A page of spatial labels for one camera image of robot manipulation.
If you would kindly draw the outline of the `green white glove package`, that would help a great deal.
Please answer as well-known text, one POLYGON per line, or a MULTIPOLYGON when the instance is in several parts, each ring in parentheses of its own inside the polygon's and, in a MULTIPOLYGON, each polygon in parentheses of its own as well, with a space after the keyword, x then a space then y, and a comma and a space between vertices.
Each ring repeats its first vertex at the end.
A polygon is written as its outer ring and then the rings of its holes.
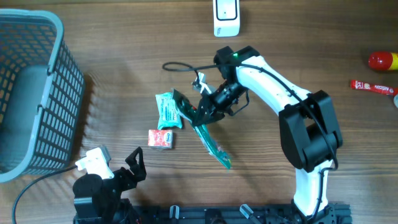
POLYGON ((218 162, 220 162, 225 168, 231 168, 231 158, 227 152, 210 136, 208 128, 205 124, 194 126, 193 119, 196 113, 196 108, 190 103, 189 99, 177 91, 172 90, 172 99, 175 102, 177 111, 184 119, 186 119, 193 130, 197 133, 204 147, 208 151, 209 155, 213 156, 218 162))

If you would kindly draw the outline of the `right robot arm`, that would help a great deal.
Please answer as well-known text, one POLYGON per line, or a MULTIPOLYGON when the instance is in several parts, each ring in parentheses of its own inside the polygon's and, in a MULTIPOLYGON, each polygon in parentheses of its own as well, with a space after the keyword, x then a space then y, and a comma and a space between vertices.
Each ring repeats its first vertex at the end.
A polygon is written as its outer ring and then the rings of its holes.
POLYGON ((336 151, 343 144, 331 97, 323 90, 311 93, 275 71, 260 53, 247 46, 239 51, 224 47, 213 59, 224 83, 210 87, 199 68, 193 86, 201 93, 194 124, 219 121, 233 115, 232 105, 248 90, 271 107, 279 118, 281 148, 295 167, 293 203, 307 223, 326 213, 327 175, 338 168, 336 151))

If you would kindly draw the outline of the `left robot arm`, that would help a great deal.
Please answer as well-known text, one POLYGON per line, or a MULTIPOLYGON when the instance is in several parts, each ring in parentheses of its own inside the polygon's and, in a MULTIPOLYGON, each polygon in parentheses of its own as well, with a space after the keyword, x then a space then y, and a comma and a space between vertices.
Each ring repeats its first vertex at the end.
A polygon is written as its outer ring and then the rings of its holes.
POLYGON ((138 147, 125 159, 128 169, 111 171, 110 160, 106 146, 98 146, 75 162, 77 169, 86 170, 86 174, 73 184, 76 210, 73 223, 142 222, 129 199, 121 197, 146 179, 142 148, 138 147))

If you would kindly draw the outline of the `red chili sauce bottle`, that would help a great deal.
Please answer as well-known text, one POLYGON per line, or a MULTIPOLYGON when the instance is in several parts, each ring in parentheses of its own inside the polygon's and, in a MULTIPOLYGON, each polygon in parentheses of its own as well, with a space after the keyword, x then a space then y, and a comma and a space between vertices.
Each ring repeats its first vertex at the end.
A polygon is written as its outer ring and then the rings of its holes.
POLYGON ((373 52, 369 56, 368 65, 371 69, 378 71, 397 70, 397 53, 373 52))

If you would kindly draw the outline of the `teal wet wipes pack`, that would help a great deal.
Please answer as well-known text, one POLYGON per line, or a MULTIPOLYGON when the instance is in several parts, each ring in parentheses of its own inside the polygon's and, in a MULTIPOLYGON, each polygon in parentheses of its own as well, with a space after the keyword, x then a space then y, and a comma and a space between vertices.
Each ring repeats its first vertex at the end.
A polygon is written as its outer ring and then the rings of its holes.
POLYGON ((182 120, 177 110, 172 93, 167 92, 155 96, 159 111, 158 129, 182 128, 182 120))

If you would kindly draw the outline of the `red white tissue pack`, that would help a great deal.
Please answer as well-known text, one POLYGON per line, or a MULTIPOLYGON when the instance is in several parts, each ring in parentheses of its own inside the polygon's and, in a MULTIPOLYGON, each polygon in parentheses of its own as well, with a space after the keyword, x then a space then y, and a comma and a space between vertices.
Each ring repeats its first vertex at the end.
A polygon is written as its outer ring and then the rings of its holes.
POLYGON ((148 132, 148 146, 157 149, 171 149, 173 146, 172 130, 150 129, 148 132))

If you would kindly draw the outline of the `red coffee stick sachet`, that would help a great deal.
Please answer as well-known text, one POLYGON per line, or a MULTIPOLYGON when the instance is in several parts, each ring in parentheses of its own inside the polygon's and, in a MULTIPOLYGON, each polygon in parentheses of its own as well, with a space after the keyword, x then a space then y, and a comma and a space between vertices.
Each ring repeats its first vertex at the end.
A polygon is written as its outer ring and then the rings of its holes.
POLYGON ((370 91, 370 92, 379 93, 382 95, 395 96, 397 94, 396 88, 384 86, 384 85, 377 85, 377 84, 372 84, 372 83, 361 82, 358 80, 351 80, 350 87, 353 90, 370 91))

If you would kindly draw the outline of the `green lid jar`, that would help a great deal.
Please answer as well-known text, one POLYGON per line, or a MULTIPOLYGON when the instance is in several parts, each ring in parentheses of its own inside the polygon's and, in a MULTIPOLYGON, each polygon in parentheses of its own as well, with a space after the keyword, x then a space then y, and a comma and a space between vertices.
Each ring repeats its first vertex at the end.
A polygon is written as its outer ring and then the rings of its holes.
POLYGON ((393 102, 394 102, 394 105, 396 106, 396 108, 398 108, 398 94, 396 94, 394 96, 393 102))

